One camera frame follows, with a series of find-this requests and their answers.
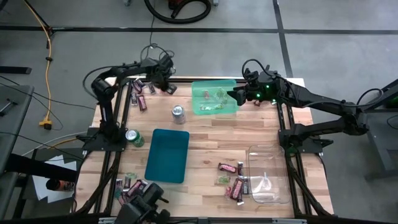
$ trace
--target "wooden tabletop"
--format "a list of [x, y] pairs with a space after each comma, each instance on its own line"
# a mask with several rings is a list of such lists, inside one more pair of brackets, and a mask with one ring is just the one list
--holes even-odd
[[[303, 85], [301, 78], [289, 79]], [[173, 217], [293, 217], [291, 200], [285, 204], [260, 204], [248, 195], [244, 195], [244, 205], [224, 196], [225, 185], [217, 184], [217, 177], [225, 175], [219, 171], [219, 162], [236, 165], [243, 161], [247, 167], [248, 149], [253, 145], [272, 146], [278, 150], [277, 131], [279, 129], [276, 107], [263, 102], [260, 107], [247, 102], [239, 107], [236, 114], [194, 115], [192, 111], [191, 83], [176, 83], [178, 90], [174, 95], [150, 95], [144, 90], [148, 110], [141, 113], [138, 107], [130, 106], [126, 127], [137, 129], [144, 137], [143, 147], [136, 148], [127, 144], [122, 153], [118, 178], [127, 172], [135, 172], [139, 179], [144, 178], [152, 132], [156, 128], [188, 131], [190, 133], [185, 180], [182, 184], [158, 183], [164, 190], [163, 198], [169, 204], [158, 202], [160, 208], [167, 209]], [[122, 117], [126, 88], [123, 91], [119, 122]], [[182, 105], [187, 122], [183, 125], [173, 123], [171, 109]], [[312, 124], [309, 108], [293, 108], [296, 123]], [[100, 111], [97, 108], [93, 126], [99, 126]], [[77, 185], [76, 200], [78, 209], [88, 200], [97, 187], [101, 175], [104, 152], [92, 152], [81, 168]], [[331, 206], [328, 185], [323, 166], [318, 157], [302, 154], [305, 177], [308, 188], [330, 213]], [[231, 185], [236, 176], [232, 175]], [[300, 208], [304, 211], [302, 192], [296, 184]], [[104, 190], [101, 210], [106, 205], [109, 184]], [[117, 215], [121, 206], [115, 199], [112, 215]]]

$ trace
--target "white paper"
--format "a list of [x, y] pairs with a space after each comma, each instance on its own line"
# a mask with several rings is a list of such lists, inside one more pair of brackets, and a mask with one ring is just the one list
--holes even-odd
[[[65, 164], [63, 162], [63, 156], [56, 156], [54, 158], [51, 158], [49, 161], [46, 161], [45, 163], [64, 167], [64, 168], [71, 169], [71, 170], [76, 170], [76, 161], [69, 162], [69, 163]], [[53, 191], [53, 190], [47, 189], [47, 187], [45, 185], [46, 185], [47, 181], [49, 180], [48, 178], [38, 177], [38, 176], [32, 176], [32, 178], [33, 178], [33, 182], [35, 185], [37, 198], [39, 200], [42, 200], [43, 198], [48, 197], [47, 198], [48, 203], [51, 203], [51, 202], [63, 200], [65, 198], [71, 197], [73, 195], [73, 192], [59, 192], [59, 191]]]

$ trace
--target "concrete floor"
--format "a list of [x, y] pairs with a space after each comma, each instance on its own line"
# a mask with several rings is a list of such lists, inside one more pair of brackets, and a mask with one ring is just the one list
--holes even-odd
[[[150, 27], [152, 22], [152, 15], [141, 0], [134, 0], [130, 7], [125, 7], [121, 0], [31, 0], [30, 3], [53, 26]], [[398, 19], [395, 0], [280, 0], [279, 6], [285, 29], [398, 29], [394, 22]], [[156, 8], [164, 14], [170, 13], [165, 0], [157, 0]], [[181, 16], [192, 15], [202, 8], [199, 3], [191, 3]], [[37, 26], [22, 1], [10, 1], [5, 10], [0, 12], [0, 25]], [[196, 24], [175, 26], [156, 19], [154, 27], [276, 29], [277, 24], [272, 0], [220, 0], [220, 5]], [[145, 32], [56, 33], [49, 75], [52, 98], [94, 107], [94, 100], [81, 87], [83, 76], [96, 67], [138, 60], [139, 52], [149, 43], [149, 35]], [[397, 78], [397, 37], [286, 35], [286, 40], [294, 77], [304, 78], [307, 88], [314, 93], [356, 101], [367, 89], [383, 87]], [[269, 63], [272, 69], [285, 73], [278, 34], [157, 32], [152, 40], [175, 52], [176, 75], [238, 77], [242, 63], [249, 58]], [[47, 95], [44, 79], [47, 49], [43, 32], [0, 31], [0, 49], [1, 65], [32, 68], [30, 75], [5, 77], [33, 85], [36, 92]], [[52, 111], [64, 124], [61, 131], [38, 127], [45, 108], [33, 100], [20, 134], [44, 142], [85, 131], [93, 117], [92, 110], [57, 103], [53, 104]], [[312, 115], [315, 123], [335, 119], [315, 110]], [[324, 152], [335, 213], [346, 218], [398, 222], [397, 179], [369, 183], [363, 178], [379, 168], [367, 137], [344, 134], [325, 137], [335, 140]], [[19, 138], [14, 152], [22, 154], [35, 146]], [[49, 215], [45, 209], [32, 207], [35, 209], [27, 212], [27, 217], [37, 211]], [[61, 207], [57, 213], [68, 212]]]

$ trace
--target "green translucent container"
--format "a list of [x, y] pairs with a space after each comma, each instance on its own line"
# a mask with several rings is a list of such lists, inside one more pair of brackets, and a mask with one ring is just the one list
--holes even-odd
[[238, 110], [236, 100], [226, 94], [236, 87], [235, 80], [192, 83], [192, 110], [197, 115], [228, 114]]

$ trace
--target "green soda can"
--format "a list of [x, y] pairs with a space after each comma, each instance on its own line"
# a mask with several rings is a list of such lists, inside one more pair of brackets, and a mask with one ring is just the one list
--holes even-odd
[[128, 130], [126, 132], [126, 139], [136, 147], [142, 147], [145, 143], [144, 138], [137, 130]]

